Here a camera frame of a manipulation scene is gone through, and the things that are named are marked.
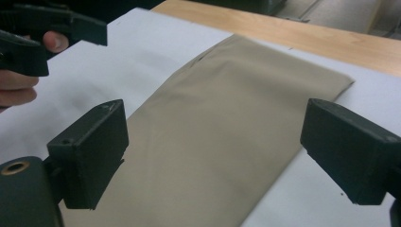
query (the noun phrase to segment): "khaki cloth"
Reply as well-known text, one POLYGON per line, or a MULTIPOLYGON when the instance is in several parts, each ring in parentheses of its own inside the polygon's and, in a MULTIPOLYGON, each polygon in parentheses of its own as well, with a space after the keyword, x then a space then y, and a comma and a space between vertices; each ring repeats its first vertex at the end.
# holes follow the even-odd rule
POLYGON ((232 36, 174 73, 128 120, 97 209, 69 226, 239 226, 300 150, 307 100, 345 75, 232 36))

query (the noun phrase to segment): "clamp jaw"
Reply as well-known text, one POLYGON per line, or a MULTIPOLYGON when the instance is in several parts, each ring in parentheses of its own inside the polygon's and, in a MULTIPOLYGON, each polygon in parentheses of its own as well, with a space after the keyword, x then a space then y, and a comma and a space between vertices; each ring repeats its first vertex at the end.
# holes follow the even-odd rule
POLYGON ((307 154, 359 205, 395 197, 392 227, 401 226, 401 138, 329 101, 307 104, 301 144, 307 154))
POLYGON ((47 76, 46 31, 58 31, 71 40, 107 45, 107 25, 66 7, 15 4, 0 9, 0 68, 26 76, 47 76), (29 35, 29 40, 21 35, 29 35))
POLYGON ((129 144, 121 99, 94 107, 47 144, 48 158, 0 165, 0 226, 63 226, 59 202, 95 209, 129 144))

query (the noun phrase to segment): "wooden table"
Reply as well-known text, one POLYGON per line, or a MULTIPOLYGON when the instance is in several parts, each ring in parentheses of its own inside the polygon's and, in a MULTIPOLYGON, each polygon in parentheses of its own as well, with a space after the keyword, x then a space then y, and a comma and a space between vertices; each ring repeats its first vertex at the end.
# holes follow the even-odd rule
POLYGON ((205 4, 167 0, 152 9, 401 77, 401 42, 205 4))

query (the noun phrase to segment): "metal grommet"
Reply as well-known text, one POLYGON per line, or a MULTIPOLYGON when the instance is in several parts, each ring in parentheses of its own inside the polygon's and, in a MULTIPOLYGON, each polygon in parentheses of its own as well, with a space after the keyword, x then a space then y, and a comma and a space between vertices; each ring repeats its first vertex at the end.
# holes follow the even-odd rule
POLYGON ((24 171, 28 167, 29 167, 29 162, 27 162, 27 161, 19 161, 19 162, 11 163, 8 166, 5 166, 1 170, 1 174, 5 175, 5 176, 17 174, 19 172, 24 171))

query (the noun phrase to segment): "human hand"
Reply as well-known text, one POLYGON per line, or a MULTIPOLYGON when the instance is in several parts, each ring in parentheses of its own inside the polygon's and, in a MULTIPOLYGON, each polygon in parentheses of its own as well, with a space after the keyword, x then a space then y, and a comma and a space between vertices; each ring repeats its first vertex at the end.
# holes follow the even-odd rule
MULTIPOLYGON (((68 47, 68 39, 58 32, 44 34, 44 46, 53 53, 60 53, 68 47)), ((0 70, 0 113, 7 107, 28 103, 36 98, 33 87, 39 78, 27 77, 9 70, 0 70)))

